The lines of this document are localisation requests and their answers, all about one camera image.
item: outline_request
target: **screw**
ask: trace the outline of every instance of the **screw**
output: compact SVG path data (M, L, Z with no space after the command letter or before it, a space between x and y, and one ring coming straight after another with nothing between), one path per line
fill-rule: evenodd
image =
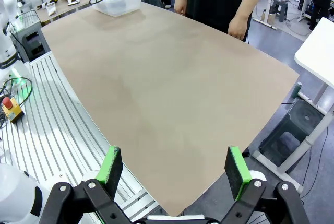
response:
M256 182L254 182L254 186L261 187L262 183L260 181L256 181Z
M88 187L89 187L89 188L94 188L94 187L95 187L95 183L94 183L94 182L90 182L90 183L88 184Z
M288 189L289 189L289 186L286 185L286 184L283 184L283 185L282 185L282 189L283 189L283 190L288 190Z

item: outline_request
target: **gray stool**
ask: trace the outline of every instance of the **gray stool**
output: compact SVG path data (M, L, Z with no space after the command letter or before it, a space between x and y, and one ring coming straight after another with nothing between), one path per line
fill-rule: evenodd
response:
M272 6L276 11L276 16L279 16L280 22L284 22L288 15L288 2L274 0Z
M276 148L273 147L273 144L277 142L285 132L290 133L300 144L308 135L310 135L323 117L324 116L318 110L306 101L301 100L296 102L269 136L262 141L259 146L259 151L263 155L269 151L270 153L274 153L275 156L280 156L278 157L278 159L280 158L279 163L277 162L278 159L276 159L276 161L272 160L273 163L280 166L284 161L282 158L286 159L287 154L284 155L280 152L280 149L283 149L281 144L278 144Z

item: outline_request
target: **red button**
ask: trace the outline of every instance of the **red button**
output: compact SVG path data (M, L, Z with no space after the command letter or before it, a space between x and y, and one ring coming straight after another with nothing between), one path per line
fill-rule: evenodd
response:
M13 107L13 103L11 102L9 97L4 97L2 103L8 109L11 109Z

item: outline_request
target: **clear plastic bin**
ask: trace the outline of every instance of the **clear plastic bin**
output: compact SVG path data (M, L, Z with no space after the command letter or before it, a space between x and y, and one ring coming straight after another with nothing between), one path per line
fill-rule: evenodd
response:
M118 17L140 8L141 0L103 0L92 7L104 14Z

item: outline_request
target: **blue-gray floor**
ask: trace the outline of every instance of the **blue-gray floor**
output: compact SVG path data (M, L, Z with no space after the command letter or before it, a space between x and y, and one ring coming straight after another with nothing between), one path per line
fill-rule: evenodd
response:
M299 81L302 82L302 93L309 98L313 98L321 87L321 81L314 75L304 70L294 61L293 57L298 48L302 45L302 41L280 30L272 30L259 23L252 22L249 31L249 43L253 47L271 55L279 61L290 66L300 74ZM320 100L319 105L326 110L334 103L334 92L328 88L324 97ZM250 151L257 149L260 142L274 129L278 122L288 111L291 105L281 105L272 119L267 123L264 129L258 134L249 146ZM306 213L312 224L316 223L333 223L332 204L334 202L333 193L331 192L331 184L334 180L332 172L332 151L334 127L331 124L328 128L328 137L325 143L324 151L321 157L319 173L317 180L311 192L303 199ZM324 143L326 133L323 133L319 140L312 148L311 164L305 181L305 192L307 192L314 181L322 145ZM309 152L301 159L296 168L290 175L297 181L302 183L308 164ZM279 179L269 172L264 166L255 161L252 157L246 158L246 163L251 170L261 171L265 174L267 180L272 184L277 184ZM189 206L184 214L204 214L205 216L222 219L233 204L233 198L226 175L224 174L217 182L210 187L197 201ZM254 213L249 223L252 222L260 213ZM253 224L257 224L265 219L260 217Z

